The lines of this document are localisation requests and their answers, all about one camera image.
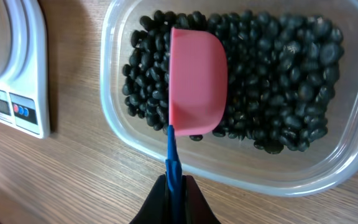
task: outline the red button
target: red button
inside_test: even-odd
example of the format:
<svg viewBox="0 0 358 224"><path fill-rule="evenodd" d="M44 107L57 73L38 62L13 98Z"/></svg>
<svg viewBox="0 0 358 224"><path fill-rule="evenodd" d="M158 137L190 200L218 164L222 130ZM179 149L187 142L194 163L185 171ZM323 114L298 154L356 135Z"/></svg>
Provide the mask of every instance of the red button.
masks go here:
<svg viewBox="0 0 358 224"><path fill-rule="evenodd" d="M19 111L19 107L16 104L13 104L13 111L17 113Z"/></svg>

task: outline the blue handle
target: blue handle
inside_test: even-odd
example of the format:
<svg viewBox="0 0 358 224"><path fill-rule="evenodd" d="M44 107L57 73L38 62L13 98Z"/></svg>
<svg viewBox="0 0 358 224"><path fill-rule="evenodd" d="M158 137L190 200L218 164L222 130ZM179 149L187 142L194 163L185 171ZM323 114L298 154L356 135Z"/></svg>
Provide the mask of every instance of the blue handle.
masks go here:
<svg viewBox="0 0 358 224"><path fill-rule="evenodd" d="M181 164L179 161L177 143L175 139L175 130L173 126L168 126L168 148L167 160L165 160L167 167L167 182L170 191L170 205L172 213L172 223L181 223L182 209L181 209Z"/></svg>

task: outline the blue button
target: blue button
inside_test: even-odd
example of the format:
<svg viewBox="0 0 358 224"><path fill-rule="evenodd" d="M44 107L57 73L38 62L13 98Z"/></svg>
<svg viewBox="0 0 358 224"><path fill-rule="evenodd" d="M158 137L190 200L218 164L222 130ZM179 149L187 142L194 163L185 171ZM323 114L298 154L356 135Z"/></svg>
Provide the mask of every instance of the blue button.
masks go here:
<svg viewBox="0 0 358 224"><path fill-rule="evenodd" d="M22 106L19 106L19 114L20 114L20 115L23 115L23 113L24 113L23 107L22 107Z"/></svg>
<svg viewBox="0 0 358 224"><path fill-rule="evenodd" d="M24 108L24 116L29 116L29 109Z"/></svg>

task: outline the container rim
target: container rim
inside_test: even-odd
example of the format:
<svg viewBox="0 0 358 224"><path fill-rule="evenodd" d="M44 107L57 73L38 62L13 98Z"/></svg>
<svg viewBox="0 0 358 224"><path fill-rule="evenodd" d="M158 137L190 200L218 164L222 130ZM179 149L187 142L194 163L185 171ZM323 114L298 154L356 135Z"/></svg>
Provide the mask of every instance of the container rim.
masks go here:
<svg viewBox="0 0 358 224"><path fill-rule="evenodd" d="M117 134L117 136L131 147L141 150L142 152L164 161L165 156L157 154L150 149L142 146L140 142L133 138L125 136L126 130L119 122L118 116L115 113L114 106L111 98L111 55L112 45L114 40L114 31L116 24L121 13L120 6L124 4L125 0L112 1L106 11L106 15L103 21L102 36L101 36L101 58L100 58L100 98L101 105L104 112L104 116L110 125L111 129ZM358 149L358 94L352 109L349 122L346 125L346 132L342 135L339 142L341 147L339 150L346 149ZM218 175L212 172L198 169L187 164L182 164L183 170L194 173L196 175L222 182L225 184L240 187L242 189L251 190L254 192L260 192L263 194L281 196L281 197L301 197L311 194L317 194L327 189L333 188L344 182L351 177L358 170L358 150L352 151L343 158L339 158L340 161L334 167L330 167L324 173L324 178L310 177L309 184L299 185L296 187L271 187L266 185L259 185L244 182L241 180L232 179L223 175Z"/></svg>

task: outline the scale button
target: scale button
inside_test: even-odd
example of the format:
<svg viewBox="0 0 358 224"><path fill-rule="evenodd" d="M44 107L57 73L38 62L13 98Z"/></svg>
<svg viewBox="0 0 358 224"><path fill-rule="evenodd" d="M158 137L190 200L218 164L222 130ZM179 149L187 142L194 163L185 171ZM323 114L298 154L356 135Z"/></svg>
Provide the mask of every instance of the scale button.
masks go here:
<svg viewBox="0 0 358 224"><path fill-rule="evenodd" d="M24 108L24 116L29 116L29 109Z"/></svg>
<svg viewBox="0 0 358 224"><path fill-rule="evenodd" d="M19 112L19 107L17 106L17 104L13 104L13 111L15 113Z"/></svg>
<svg viewBox="0 0 358 224"><path fill-rule="evenodd" d="M22 107L22 106L19 106L19 114L20 114L20 115L23 115L23 113L24 113L23 107Z"/></svg>

